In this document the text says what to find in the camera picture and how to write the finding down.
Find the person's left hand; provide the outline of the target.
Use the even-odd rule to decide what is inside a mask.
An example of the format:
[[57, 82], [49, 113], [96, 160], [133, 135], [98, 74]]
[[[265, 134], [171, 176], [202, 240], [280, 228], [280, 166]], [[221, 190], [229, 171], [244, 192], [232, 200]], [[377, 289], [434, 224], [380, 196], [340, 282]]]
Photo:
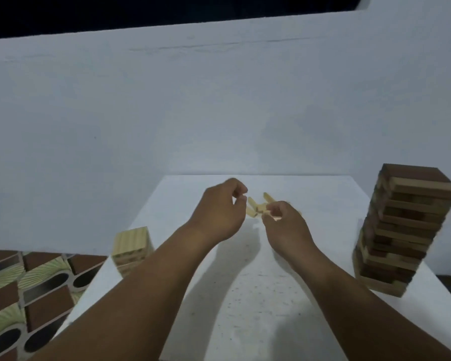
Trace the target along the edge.
[[233, 215], [233, 195], [247, 192], [248, 188], [234, 177], [207, 188], [185, 227], [210, 246], [231, 238], [246, 218]]

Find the person's right hand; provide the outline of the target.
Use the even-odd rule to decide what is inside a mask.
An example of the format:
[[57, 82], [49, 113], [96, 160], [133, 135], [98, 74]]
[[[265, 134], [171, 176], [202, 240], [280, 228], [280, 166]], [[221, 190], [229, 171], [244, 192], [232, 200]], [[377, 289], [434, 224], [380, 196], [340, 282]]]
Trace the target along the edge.
[[282, 216], [280, 221], [265, 225], [270, 246], [289, 263], [319, 253], [305, 219], [288, 202], [276, 201], [267, 205], [272, 215]]

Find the person's left forearm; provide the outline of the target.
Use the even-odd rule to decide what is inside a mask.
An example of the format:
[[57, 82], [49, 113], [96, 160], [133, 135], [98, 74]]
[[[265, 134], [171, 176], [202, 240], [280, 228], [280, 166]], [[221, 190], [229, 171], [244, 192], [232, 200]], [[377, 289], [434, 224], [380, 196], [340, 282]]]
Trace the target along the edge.
[[181, 226], [30, 361], [158, 361], [199, 264], [236, 232]]

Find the person's right forearm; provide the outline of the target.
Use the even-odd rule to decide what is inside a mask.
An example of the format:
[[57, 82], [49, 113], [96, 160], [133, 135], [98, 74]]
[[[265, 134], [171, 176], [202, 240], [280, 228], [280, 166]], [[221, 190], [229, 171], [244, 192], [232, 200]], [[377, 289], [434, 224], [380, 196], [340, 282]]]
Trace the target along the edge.
[[451, 350], [410, 322], [313, 243], [273, 249], [310, 289], [349, 361], [451, 361]]

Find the short wooden block stack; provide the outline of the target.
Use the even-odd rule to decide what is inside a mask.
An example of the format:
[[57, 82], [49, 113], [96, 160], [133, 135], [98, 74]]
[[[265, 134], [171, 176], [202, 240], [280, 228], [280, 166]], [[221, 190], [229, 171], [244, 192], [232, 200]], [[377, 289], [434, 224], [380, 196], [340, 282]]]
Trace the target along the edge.
[[148, 227], [116, 234], [110, 257], [122, 278], [126, 278], [146, 257], [154, 252]]

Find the tall wooden block tower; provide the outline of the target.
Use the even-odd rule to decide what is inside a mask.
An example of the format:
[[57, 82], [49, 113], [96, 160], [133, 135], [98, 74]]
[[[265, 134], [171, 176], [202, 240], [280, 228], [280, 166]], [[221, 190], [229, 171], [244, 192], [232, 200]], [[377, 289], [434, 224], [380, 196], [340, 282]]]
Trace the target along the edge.
[[402, 297], [451, 210], [451, 179], [439, 168], [384, 163], [352, 254], [355, 278]]

